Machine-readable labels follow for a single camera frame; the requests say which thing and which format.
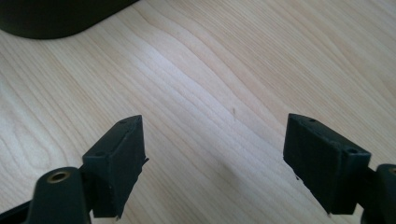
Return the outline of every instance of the wood grain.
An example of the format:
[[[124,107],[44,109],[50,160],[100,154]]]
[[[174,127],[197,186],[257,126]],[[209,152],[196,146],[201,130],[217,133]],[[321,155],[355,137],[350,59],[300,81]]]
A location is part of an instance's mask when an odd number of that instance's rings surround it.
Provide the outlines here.
[[[0,32],[0,210],[141,114],[150,161],[118,223],[359,223],[283,162],[287,115],[396,162],[395,58],[392,0],[142,0],[64,39]]]

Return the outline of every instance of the screw hole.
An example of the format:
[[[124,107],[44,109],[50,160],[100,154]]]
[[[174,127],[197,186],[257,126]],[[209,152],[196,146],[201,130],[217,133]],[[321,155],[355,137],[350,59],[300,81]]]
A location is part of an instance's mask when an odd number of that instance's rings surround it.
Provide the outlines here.
[[[49,182],[50,184],[56,184],[66,180],[69,176],[70,176],[69,172],[60,171],[53,175],[50,175],[49,178],[47,179],[47,182]]]

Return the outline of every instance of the wooden table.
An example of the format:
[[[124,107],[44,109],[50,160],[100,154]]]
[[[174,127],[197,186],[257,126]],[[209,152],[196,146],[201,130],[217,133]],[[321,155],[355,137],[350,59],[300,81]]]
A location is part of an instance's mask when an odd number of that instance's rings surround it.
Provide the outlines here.
[[[392,0],[142,0],[64,39],[0,32],[0,210],[141,114],[150,161],[118,223],[359,223],[283,161],[287,116],[395,163],[395,58]]]

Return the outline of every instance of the light wood surface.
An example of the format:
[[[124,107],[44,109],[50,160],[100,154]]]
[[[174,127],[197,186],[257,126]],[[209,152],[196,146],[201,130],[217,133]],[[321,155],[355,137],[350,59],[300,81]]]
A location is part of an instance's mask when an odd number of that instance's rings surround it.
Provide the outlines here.
[[[0,210],[141,114],[150,161],[118,223],[359,223],[283,162],[287,115],[395,163],[395,58],[393,0],[142,0],[64,39],[0,32]]]

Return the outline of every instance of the black plastic part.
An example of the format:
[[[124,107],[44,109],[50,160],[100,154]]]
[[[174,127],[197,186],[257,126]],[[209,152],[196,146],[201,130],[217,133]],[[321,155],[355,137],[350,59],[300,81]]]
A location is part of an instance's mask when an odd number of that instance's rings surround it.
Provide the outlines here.
[[[363,179],[360,181],[360,187],[357,189],[357,201],[361,207],[364,208],[361,223],[385,223],[384,218],[379,207],[379,186],[378,173],[370,168],[367,168]]]
[[[327,213],[353,214],[370,152],[317,120],[290,114],[283,155]]]
[[[92,209],[96,217],[121,217],[142,166],[149,160],[142,117],[117,122],[83,160],[79,170],[66,167],[40,177],[33,200],[1,214],[0,224],[24,223],[28,213],[27,223],[86,224]]]
[[[56,169],[38,179],[27,223],[91,223],[77,168]]]
[[[138,0],[0,0],[0,29],[33,39],[79,33]]]
[[[30,201],[20,204],[0,215],[0,224],[17,224],[27,219]]]
[[[141,116],[115,124],[83,157],[82,172],[93,178],[98,195],[95,217],[121,217],[147,161]]]
[[[396,223],[396,165],[379,165],[376,172],[381,215],[386,223]]]

